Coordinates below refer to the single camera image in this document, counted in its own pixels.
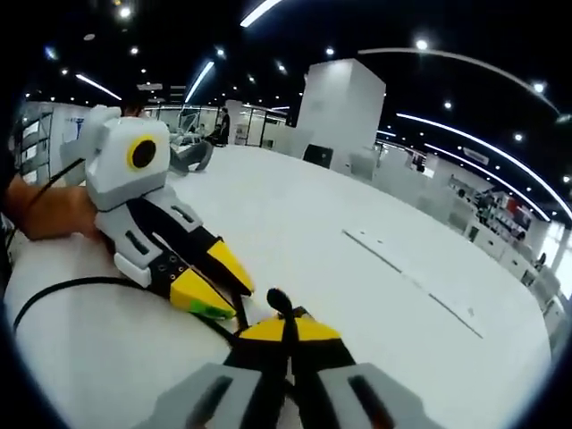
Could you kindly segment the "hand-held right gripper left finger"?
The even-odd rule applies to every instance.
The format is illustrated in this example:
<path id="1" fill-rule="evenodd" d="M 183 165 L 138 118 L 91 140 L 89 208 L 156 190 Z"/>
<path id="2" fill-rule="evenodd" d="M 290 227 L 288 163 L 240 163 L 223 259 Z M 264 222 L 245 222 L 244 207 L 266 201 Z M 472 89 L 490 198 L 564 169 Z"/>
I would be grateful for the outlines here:
<path id="1" fill-rule="evenodd" d="M 286 320 L 271 317 L 234 334 L 205 322 L 227 340 L 230 353 L 162 393 L 154 427 L 275 428 L 287 391 Z"/>

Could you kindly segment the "person's left hand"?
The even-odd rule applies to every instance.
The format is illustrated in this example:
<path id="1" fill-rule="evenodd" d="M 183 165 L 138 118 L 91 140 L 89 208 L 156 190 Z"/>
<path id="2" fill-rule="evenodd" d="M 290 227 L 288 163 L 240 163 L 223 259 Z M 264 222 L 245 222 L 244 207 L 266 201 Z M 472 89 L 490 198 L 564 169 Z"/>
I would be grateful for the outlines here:
<path id="1" fill-rule="evenodd" d="M 84 187 L 42 190 L 15 175 L 1 190 L 1 212 L 29 240 L 47 240 L 79 233 L 98 240 L 97 209 Z"/>

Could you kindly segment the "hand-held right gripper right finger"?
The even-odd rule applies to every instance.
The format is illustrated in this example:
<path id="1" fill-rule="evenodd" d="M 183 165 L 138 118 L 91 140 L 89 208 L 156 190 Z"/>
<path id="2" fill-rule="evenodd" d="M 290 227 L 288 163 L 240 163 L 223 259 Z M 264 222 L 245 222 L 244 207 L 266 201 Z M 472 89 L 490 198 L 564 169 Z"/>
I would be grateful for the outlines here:
<path id="1" fill-rule="evenodd" d="M 294 309 L 291 369 L 305 428 L 438 428 L 420 397 L 371 363 L 358 363 L 340 334 Z"/>

